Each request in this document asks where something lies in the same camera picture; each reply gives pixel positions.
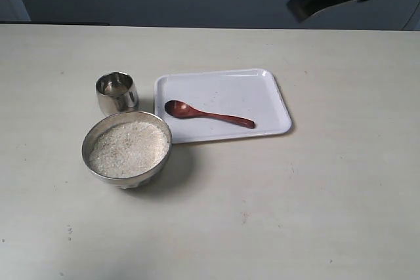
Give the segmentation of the small steel cup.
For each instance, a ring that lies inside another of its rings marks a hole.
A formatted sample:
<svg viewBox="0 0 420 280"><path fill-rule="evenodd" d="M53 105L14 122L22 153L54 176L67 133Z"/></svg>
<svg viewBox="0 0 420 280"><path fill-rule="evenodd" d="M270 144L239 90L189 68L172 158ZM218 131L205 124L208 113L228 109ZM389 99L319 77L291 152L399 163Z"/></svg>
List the small steel cup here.
<svg viewBox="0 0 420 280"><path fill-rule="evenodd" d="M138 92L127 73L107 73L96 81L98 106L105 116L138 109Z"/></svg>

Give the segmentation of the white rice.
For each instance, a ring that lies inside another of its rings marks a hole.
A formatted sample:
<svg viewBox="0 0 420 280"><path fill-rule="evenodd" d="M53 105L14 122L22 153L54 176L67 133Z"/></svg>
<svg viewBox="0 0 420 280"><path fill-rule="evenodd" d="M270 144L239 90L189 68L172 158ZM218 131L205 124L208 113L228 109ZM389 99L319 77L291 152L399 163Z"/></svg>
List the white rice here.
<svg viewBox="0 0 420 280"><path fill-rule="evenodd" d="M98 137L89 163L103 176L130 178L157 166L168 150L168 137L158 126L141 121L122 123Z"/></svg>

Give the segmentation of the brown wooden spoon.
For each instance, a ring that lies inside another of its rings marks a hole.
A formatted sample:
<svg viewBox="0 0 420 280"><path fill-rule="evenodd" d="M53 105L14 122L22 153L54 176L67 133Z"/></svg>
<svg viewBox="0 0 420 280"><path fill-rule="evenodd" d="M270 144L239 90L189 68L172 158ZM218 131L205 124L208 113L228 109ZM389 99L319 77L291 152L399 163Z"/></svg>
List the brown wooden spoon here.
<svg viewBox="0 0 420 280"><path fill-rule="evenodd" d="M247 129L254 129L256 124L254 121L237 117L232 115L222 115L217 113L209 113L197 110L191 105L180 100L170 100L165 103L165 111L177 119L193 119L193 118L208 118L225 121L237 126L245 127Z"/></svg>

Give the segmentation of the white plastic tray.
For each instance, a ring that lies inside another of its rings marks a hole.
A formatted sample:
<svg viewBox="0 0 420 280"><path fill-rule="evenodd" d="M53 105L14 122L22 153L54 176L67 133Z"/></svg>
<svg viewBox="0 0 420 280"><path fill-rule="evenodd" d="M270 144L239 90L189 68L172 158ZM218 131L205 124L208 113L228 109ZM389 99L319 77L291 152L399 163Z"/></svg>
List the white plastic tray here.
<svg viewBox="0 0 420 280"><path fill-rule="evenodd" d="M177 119L165 111L170 100L201 111L244 117L254 121L255 128L216 119ZM264 69L164 75L155 82L154 113L168 124L175 144L274 136L292 127L276 80Z"/></svg>

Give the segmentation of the steel bowl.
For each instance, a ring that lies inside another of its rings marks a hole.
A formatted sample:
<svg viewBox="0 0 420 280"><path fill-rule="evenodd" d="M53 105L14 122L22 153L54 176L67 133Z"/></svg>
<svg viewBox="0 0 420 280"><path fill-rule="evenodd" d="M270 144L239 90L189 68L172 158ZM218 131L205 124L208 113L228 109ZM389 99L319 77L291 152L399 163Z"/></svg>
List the steel bowl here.
<svg viewBox="0 0 420 280"><path fill-rule="evenodd" d="M108 116L92 127L81 154L98 179L129 189L161 172L171 148L172 134L164 120L151 113L129 111Z"/></svg>

